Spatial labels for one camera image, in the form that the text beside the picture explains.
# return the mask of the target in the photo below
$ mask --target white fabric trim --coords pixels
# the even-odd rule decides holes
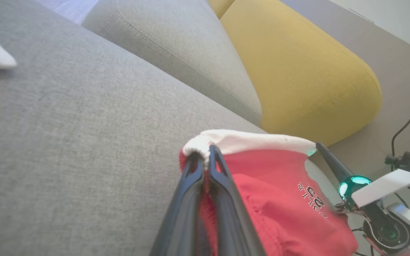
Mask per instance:
[[[205,159],[205,166],[208,166],[210,145],[218,146],[224,155],[260,149],[289,150],[307,156],[316,152],[316,144],[304,138],[233,130],[207,130],[188,141],[183,147],[183,154],[189,156],[192,152],[198,152]]]

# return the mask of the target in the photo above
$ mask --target gray sofa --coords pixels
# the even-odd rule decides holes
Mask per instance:
[[[0,0],[0,255],[146,255],[203,130],[256,125],[27,0]],[[306,163],[332,201],[330,182]]]

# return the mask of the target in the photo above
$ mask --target black lettering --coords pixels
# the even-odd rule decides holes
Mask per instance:
[[[322,208],[322,206],[324,206],[324,203],[319,198],[319,196],[316,196],[316,198],[314,199],[314,203],[317,205],[317,207],[319,207],[319,209]]]
[[[316,193],[314,193],[314,190],[312,189],[312,187],[308,186],[308,188],[306,188],[306,191],[308,191],[309,195],[314,198],[314,196],[316,195]]]

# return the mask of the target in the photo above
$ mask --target seam stitching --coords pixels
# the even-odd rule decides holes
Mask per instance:
[[[192,68],[188,63],[186,63],[185,61],[181,60],[179,57],[175,56],[175,54],[171,53],[169,50],[166,49],[166,47],[164,47],[161,44],[158,44],[157,42],[155,42],[151,37],[147,36],[146,34],[143,33],[143,31],[141,31],[140,29],[138,29],[137,27],[135,27],[133,24],[131,24],[129,21],[127,21],[122,14],[120,13],[119,8],[117,7],[117,3],[116,1],[114,2],[114,9],[115,12],[118,14],[119,18],[121,18],[123,21],[125,21],[128,25],[130,25],[130,28],[139,36],[141,36],[143,39],[145,39],[148,43],[150,43],[151,45],[153,45],[154,47],[156,47],[158,50],[160,50],[162,53],[166,54],[168,57],[172,58],[173,60],[175,60],[176,62],[178,62],[179,64],[183,65],[185,68],[193,71],[194,73],[199,74],[199,78],[203,79],[205,82],[207,82],[208,84],[210,84],[211,86],[215,86],[217,87],[219,90],[221,90],[222,92],[224,92],[225,94],[227,94],[228,96],[230,96],[231,98],[233,98],[234,100],[236,100],[240,105],[242,105],[243,107],[246,107],[247,109],[249,109],[251,112],[253,112],[255,115],[261,117],[262,115],[257,113],[256,111],[254,111],[252,108],[248,107],[246,104],[244,104],[243,102],[241,102],[239,99],[235,98],[235,96],[233,96],[232,94],[230,94],[229,92],[225,91],[224,89],[222,89],[220,86],[218,86],[216,83],[214,83],[212,80],[210,80],[209,78],[207,78],[206,76],[204,76],[203,74],[201,74],[200,72],[198,72],[197,70],[195,70],[194,68]]]
[[[294,11],[291,7],[287,6],[285,3],[282,3],[282,4],[287,7],[287,10],[288,10],[290,16],[299,15],[299,13],[297,13],[296,11]],[[355,84],[354,84],[354,86],[356,85],[356,83],[359,83],[361,80],[363,80],[363,79],[365,79],[367,76],[370,76],[370,75],[371,75],[371,74],[370,74],[371,72],[366,68],[366,66],[363,65],[363,64],[361,64],[358,60],[356,60],[356,59],[353,58],[348,52],[346,52],[343,48],[345,48],[345,49],[347,49],[347,50],[349,50],[349,49],[346,48],[346,47],[345,47],[343,44],[341,44],[340,42],[338,42],[333,36],[329,35],[327,32],[325,32],[325,31],[323,31],[322,29],[320,29],[319,26],[317,26],[317,25],[315,25],[314,23],[312,23],[312,21],[309,21],[309,20],[305,19],[305,20],[303,20],[302,22],[303,22],[304,24],[306,24],[307,26],[309,26],[310,28],[312,28],[313,31],[314,31],[316,34],[319,34],[320,37],[325,37],[328,42],[331,42],[332,44],[334,44],[343,54],[345,54],[346,56],[350,57],[355,63],[357,63],[357,65],[359,65],[359,66],[362,67],[364,70],[366,70],[366,72],[367,72],[368,74],[366,74],[365,76],[363,76],[363,78],[361,78],[360,80],[356,81]],[[376,89],[376,91],[377,91],[377,93],[378,93],[380,99],[382,100],[382,94],[381,94],[381,92],[378,90],[378,83],[376,83],[376,81],[374,80],[373,76],[371,76],[371,81],[373,82],[373,86],[375,87],[375,89]],[[351,87],[352,87],[352,85],[351,85],[350,87],[346,88],[344,91],[342,91],[342,92],[340,92],[339,94],[337,94],[335,97],[337,97],[337,96],[339,96],[339,95],[341,95],[341,94],[343,94],[343,93],[346,93],[348,90],[351,89]],[[286,126],[286,127],[281,128],[280,130],[287,129],[287,128],[289,128],[289,127],[291,127],[291,126],[293,126],[293,125],[295,125],[295,124],[301,122],[302,120],[304,120],[304,119],[307,118],[308,116],[312,115],[313,113],[317,112],[319,109],[321,109],[322,107],[324,107],[324,104],[327,104],[327,103],[329,103],[329,102],[330,102],[330,100],[327,101],[327,102],[325,102],[325,103],[323,103],[323,104],[321,104],[321,105],[318,107],[318,109],[316,109],[315,111],[313,111],[313,112],[311,112],[311,113],[305,114],[305,115],[302,116],[301,118],[298,118],[298,119],[295,120],[293,123],[291,123],[290,125],[288,125],[288,126]]]
[[[303,121],[304,119],[306,119],[307,117],[313,115],[314,113],[318,112],[319,110],[321,110],[322,108],[326,107],[327,105],[330,104],[330,102],[332,102],[335,99],[339,99],[342,97],[343,94],[347,93],[348,91],[350,91],[351,89],[355,88],[356,85],[360,84],[361,81],[363,81],[365,78],[367,78],[369,76],[369,74],[364,75],[362,78],[360,78],[359,80],[355,81],[354,83],[352,83],[350,86],[348,86],[346,89],[344,89],[343,91],[341,91],[340,93],[336,94],[335,96],[333,96],[332,98],[330,98],[329,100],[327,100],[326,102],[322,103],[319,105],[319,107],[317,107],[316,109],[312,110],[311,112],[308,112],[304,115],[302,115],[301,117],[297,118],[293,123],[291,123],[288,126],[285,126],[283,128],[281,128],[281,130],[287,129],[291,126],[294,126],[295,124],[300,123],[301,121]]]
[[[264,220],[264,217],[262,216],[262,214],[259,213],[259,211],[262,211],[262,209],[259,209],[259,207],[254,206],[250,202],[250,198],[252,198],[252,196],[246,196],[246,202],[252,208],[252,211],[248,211],[248,213],[253,216],[254,221],[257,222],[259,224],[259,227],[264,230],[266,235],[268,235],[270,243],[273,244],[276,249],[278,249],[278,244],[280,243],[278,236],[268,227],[267,223]]]
[[[98,36],[102,36],[102,33],[104,32],[104,30],[106,30],[110,25],[112,25],[113,23],[115,23],[117,21],[118,17],[114,18],[113,20],[109,21],[106,25],[104,25],[104,27],[101,28],[101,30],[99,30],[97,32]]]

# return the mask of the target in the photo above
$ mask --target floor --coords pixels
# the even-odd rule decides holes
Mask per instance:
[[[98,0],[35,0],[61,16],[81,24]]]

